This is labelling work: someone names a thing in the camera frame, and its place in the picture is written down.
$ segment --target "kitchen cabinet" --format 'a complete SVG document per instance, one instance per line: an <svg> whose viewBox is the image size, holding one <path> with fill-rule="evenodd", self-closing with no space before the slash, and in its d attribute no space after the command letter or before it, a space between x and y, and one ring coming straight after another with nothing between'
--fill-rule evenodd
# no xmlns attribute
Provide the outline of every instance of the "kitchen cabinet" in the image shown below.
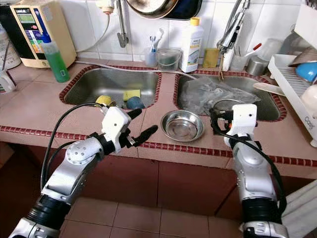
<svg viewBox="0 0 317 238"><path fill-rule="evenodd" d="M25 145L18 145L18 148L40 176L40 165L46 148ZM65 150L61 150L52 163L51 171L60 164L64 155ZM312 181L293 177L282 179L286 194ZM81 195L234 220L241 220L242 217L233 170L107 156L88 176Z"/></svg>
<svg viewBox="0 0 317 238"><path fill-rule="evenodd" d="M295 192L296 190L313 181L313 179L294 178L288 176L282 176L282 180L286 195ZM216 213L216 216L241 221L242 207L239 201L239 193L237 187L235 187L234 190L232 190L231 193L228 195L228 197Z"/></svg>
<svg viewBox="0 0 317 238"><path fill-rule="evenodd" d="M235 187L232 170L159 163L158 206L202 215L214 215Z"/></svg>
<svg viewBox="0 0 317 238"><path fill-rule="evenodd" d="M40 195L40 171L16 151L0 169L0 238L7 238Z"/></svg>

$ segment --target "tiled countertop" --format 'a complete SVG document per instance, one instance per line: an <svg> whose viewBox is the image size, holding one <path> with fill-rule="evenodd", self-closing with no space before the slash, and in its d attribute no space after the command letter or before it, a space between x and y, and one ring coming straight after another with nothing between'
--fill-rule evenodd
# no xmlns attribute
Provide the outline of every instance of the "tiled countertop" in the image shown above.
<svg viewBox="0 0 317 238"><path fill-rule="evenodd" d="M140 62L94 61L144 67ZM88 66L73 64L69 68L71 78ZM73 107L62 103L58 96L69 82L57 83L50 70L28 68L22 64L9 72L18 89L0 95L0 141L46 147L59 117ZM175 76L162 74L158 101L130 123L131 135L137 136L153 124L159 125L165 113L177 109L173 103ZM310 146L311 138L288 101L282 97L280 99L287 111L286 118L276 122L260 121L255 130L255 139L276 162L282 175L317 179L317 149ZM213 135L209 117L201 118L206 131L194 142L174 141L159 128L142 147L125 148L119 155L231 169L230 148L224 144L221 136ZM60 133L54 139L53 147L70 140L84 139L83 135L94 131L100 133L102 119L103 114L97 108L83 107L73 111L60 125Z"/></svg>

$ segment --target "kitchen sink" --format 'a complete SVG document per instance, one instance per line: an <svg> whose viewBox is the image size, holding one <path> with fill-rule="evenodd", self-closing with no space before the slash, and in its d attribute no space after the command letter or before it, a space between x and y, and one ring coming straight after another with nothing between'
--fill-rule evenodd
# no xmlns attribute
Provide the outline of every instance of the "kitchen sink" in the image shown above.
<svg viewBox="0 0 317 238"><path fill-rule="evenodd" d="M126 72L96 68L84 73L64 97L69 104L92 103L100 95L111 97L119 107L125 107L123 92L140 89L145 107L155 102L159 75L152 72Z"/></svg>
<svg viewBox="0 0 317 238"><path fill-rule="evenodd" d="M194 77L207 76L215 83L219 83L218 76L214 75L201 75L201 74L192 74ZM185 82L193 80L186 76L181 76L178 81L178 91L177 91L177 105L181 109L184 109L180 99L180 95L183 90L183 85ZM255 79L242 76L225 76L223 83L232 87L239 88L241 90L253 93L261 98L261 101L255 102L254 104L258 106L258 120L277 120L280 118L281 114L276 106L270 93L256 89L253 87L254 83L257 83Z"/></svg>

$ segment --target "sink basin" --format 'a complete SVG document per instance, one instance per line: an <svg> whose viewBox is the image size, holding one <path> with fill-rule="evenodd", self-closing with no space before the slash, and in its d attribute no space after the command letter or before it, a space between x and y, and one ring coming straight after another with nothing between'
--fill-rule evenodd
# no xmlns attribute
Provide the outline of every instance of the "sink basin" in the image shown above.
<svg viewBox="0 0 317 238"><path fill-rule="evenodd" d="M195 77L203 76L201 74L192 74ZM219 83L218 76L205 75L215 83ZM179 108L184 109L181 101L179 100L182 93L183 85L185 82L193 80L186 76L181 76L178 81L178 91L177 91L177 105ZM261 101L255 102L254 104L258 106L258 120L277 120L280 118L281 113L275 104L270 93L256 89L253 87L254 83L257 83L255 79L242 77L242 76L225 76L224 83L233 88L239 88L244 91L253 93L261 98Z"/></svg>
<svg viewBox="0 0 317 238"><path fill-rule="evenodd" d="M119 107L124 107L123 92L140 89L145 107L155 102L159 74L126 72L96 68L85 72L66 93L62 101L68 104L93 103L100 95L110 96Z"/></svg>

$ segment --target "green liquid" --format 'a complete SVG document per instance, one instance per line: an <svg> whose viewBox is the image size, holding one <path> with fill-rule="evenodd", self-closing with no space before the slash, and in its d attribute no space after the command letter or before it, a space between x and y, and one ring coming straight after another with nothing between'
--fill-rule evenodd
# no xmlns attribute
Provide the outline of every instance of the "green liquid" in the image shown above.
<svg viewBox="0 0 317 238"><path fill-rule="evenodd" d="M69 74L60 52L45 54L45 57L50 64L51 70L57 82L63 83L68 81Z"/></svg>

